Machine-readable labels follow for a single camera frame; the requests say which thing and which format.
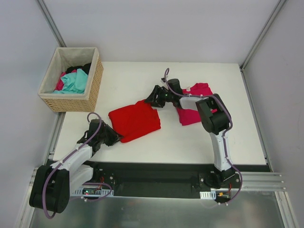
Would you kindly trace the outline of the magenta t shirt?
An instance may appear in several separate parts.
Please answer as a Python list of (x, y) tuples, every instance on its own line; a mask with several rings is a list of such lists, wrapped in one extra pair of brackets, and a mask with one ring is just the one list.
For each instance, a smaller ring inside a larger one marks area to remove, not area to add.
[[(182, 92), (183, 94), (203, 95), (203, 96), (213, 94), (208, 83), (196, 83), (192, 87), (187, 87), (183, 89)], [(179, 115), (179, 122), (181, 123), (182, 126), (201, 122), (198, 111), (191, 109), (180, 109), (180, 108), (176, 108), (176, 110)]]

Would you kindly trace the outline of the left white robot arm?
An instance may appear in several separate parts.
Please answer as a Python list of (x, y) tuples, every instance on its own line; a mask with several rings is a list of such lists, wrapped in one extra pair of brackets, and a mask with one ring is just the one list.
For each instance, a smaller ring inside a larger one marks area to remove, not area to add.
[(123, 136), (99, 119), (93, 119), (72, 151), (51, 165), (41, 165), (34, 179), (29, 205), (46, 213), (61, 213), (70, 196), (81, 185), (96, 184), (100, 190), (105, 181), (96, 163), (89, 162), (101, 145), (113, 146)]

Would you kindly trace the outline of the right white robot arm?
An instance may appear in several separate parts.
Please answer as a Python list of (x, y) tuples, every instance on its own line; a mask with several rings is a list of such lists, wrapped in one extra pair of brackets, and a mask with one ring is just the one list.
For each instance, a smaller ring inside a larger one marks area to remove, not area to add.
[(214, 152), (214, 171), (204, 178), (205, 185), (219, 189), (225, 187), (235, 175), (229, 159), (227, 132), (232, 120), (218, 94), (192, 95), (183, 93), (178, 79), (166, 82), (168, 88), (156, 85), (145, 103), (163, 108), (170, 102), (176, 108), (197, 111), (203, 128), (209, 133)]

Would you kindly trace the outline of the red t shirt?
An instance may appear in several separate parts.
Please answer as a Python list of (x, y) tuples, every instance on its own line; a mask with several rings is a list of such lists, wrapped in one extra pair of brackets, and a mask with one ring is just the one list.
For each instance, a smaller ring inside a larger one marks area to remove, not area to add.
[(122, 135), (120, 142), (128, 143), (161, 129), (157, 110), (144, 100), (118, 108), (108, 114), (112, 128)]

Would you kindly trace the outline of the wicker basket with cloth liner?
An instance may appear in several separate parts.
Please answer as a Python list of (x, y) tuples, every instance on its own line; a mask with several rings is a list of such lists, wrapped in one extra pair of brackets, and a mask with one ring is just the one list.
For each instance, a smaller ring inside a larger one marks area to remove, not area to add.
[(93, 112), (103, 70), (96, 47), (58, 47), (38, 95), (54, 112)]

